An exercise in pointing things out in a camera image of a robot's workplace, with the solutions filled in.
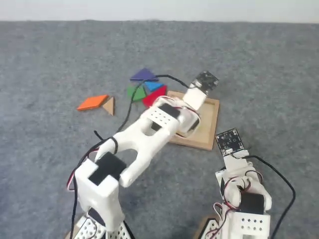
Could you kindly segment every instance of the blue tangram piece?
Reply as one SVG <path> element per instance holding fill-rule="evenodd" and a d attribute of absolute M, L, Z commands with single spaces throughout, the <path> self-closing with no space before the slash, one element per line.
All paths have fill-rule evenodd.
<path fill-rule="evenodd" d="M 145 85 L 151 92 L 153 92 L 162 87 L 164 84 L 160 82 L 145 82 Z"/>
<path fill-rule="evenodd" d="M 143 68 L 138 73 L 136 73 L 134 76 L 131 77 L 131 81 L 158 81 L 158 78 L 155 77 L 155 75 L 147 68 Z"/>

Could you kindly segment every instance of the purple tangram piece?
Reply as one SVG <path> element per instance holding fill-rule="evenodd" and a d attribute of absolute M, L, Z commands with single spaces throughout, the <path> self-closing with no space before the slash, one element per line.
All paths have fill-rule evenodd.
<path fill-rule="evenodd" d="M 158 78 L 155 77 L 155 75 L 147 68 L 143 68 L 138 73 L 136 73 L 134 76 L 131 77 L 131 81 L 158 81 Z"/>

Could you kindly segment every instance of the gray carpet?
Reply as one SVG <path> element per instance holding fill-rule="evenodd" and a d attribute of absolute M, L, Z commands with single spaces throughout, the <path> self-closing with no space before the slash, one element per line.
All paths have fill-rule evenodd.
<path fill-rule="evenodd" d="M 1 238 L 57 239 L 70 229 L 70 171 L 124 119 L 129 77 L 142 67 L 186 83 L 220 78 L 217 132 L 237 127 L 244 144 L 277 167 L 297 199 L 277 238 L 319 236 L 319 25 L 190 22 L 0 23 Z M 182 86 L 163 79 L 170 90 Z M 116 98 L 116 115 L 78 112 L 89 96 Z M 133 106 L 132 122 L 144 110 Z M 130 151 L 120 156 L 131 162 Z M 220 201 L 215 147 L 167 145 L 120 200 L 138 239 L 192 238 Z M 291 198 L 266 166 L 272 229 Z"/>

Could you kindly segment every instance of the green tangram piece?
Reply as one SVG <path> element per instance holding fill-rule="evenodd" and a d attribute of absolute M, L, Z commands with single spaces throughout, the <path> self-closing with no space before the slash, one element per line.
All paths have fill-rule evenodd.
<path fill-rule="evenodd" d="M 128 97 L 132 98 L 133 92 L 134 92 L 135 86 L 129 86 L 128 87 Z M 135 92 L 133 101 L 140 101 L 141 99 L 145 98 L 145 90 L 143 86 L 138 87 L 138 89 Z"/>

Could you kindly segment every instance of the white wall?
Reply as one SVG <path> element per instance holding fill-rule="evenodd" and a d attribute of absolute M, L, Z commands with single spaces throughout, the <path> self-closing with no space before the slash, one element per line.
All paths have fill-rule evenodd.
<path fill-rule="evenodd" d="M 0 20 L 319 23 L 319 0 L 0 0 Z"/>

